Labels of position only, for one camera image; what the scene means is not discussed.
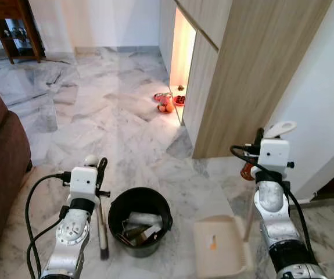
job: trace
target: plastic bucket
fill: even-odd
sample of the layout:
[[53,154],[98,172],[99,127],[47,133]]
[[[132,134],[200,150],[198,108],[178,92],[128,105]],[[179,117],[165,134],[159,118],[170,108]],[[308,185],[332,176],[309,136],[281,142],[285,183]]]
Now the plastic bucket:
[[[156,240],[143,246],[131,246],[117,238],[116,234],[123,232],[122,221],[128,219],[131,212],[161,215],[163,228],[157,234]],[[172,223],[173,219],[166,199],[157,191],[145,187],[132,188],[119,195],[111,204],[108,218],[111,234],[133,257],[147,257],[154,253],[166,232],[171,230]]]

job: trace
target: silver robot arm segment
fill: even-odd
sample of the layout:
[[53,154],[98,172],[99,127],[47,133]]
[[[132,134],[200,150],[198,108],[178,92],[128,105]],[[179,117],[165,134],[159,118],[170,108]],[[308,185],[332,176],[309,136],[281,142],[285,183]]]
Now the silver robot arm segment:
[[259,165],[268,172],[254,166],[251,176],[256,179],[254,204],[261,214],[260,231],[267,245],[277,279],[327,279],[318,263],[300,238],[289,216],[288,197],[282,185],[289,163],[289,143],[280,135],[296,128],[296,123],[286,121],[274,125],[263,136],[259,153],[245,152],[246,156],[257,157]]
[[75,167],[71,172],[70,195],[67,198],[70,209],[56,229],[56,245],[41,279],[80,277],[84,263],[84,248],[89,240],[92,212],[95,208],[97,212],[102,212],[97,195],[100,192],[107,160],[102,170],[97,169],[97,163],[96,157],[89,156],[85,160],[85,167]]

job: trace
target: dustpan handle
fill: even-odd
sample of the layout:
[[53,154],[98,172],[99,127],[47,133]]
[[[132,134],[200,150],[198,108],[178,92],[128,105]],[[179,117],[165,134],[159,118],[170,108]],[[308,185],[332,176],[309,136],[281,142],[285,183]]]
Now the dustpan handle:
[[247,242],[249,239],[250,229],[252,228],[253,217],[254,217],[254,195],[256,193],[256,188],[253,188],[250,200],[249,200],[249,210],[247,215],[246,230],[244,233],[243,241]]

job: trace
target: beige dustpan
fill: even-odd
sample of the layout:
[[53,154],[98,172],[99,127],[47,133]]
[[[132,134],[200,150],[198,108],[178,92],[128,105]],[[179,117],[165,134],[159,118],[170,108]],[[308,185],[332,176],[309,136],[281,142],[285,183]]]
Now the beige dustpan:
[[253,202],[250,204],[245,230],[237,216],[218,215],[195,222],[198,278],[230,277],[253,269],[248,243],[253,221]]

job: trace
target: wooden display cabinet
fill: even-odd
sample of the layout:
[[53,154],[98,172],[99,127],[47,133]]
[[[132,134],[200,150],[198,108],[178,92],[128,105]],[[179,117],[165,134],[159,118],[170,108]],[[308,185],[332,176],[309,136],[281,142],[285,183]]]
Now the wooden display cabinet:
[[[8,26],[8,19],[22,22],[23,33],[13,32]],[[18,48],[15,40],[28,41],[29,47]],[[30,59],[40,63],[45,57],[40,36],[34,24],[28,0],[0,0],[0,41],[11,64],[14,59]]]

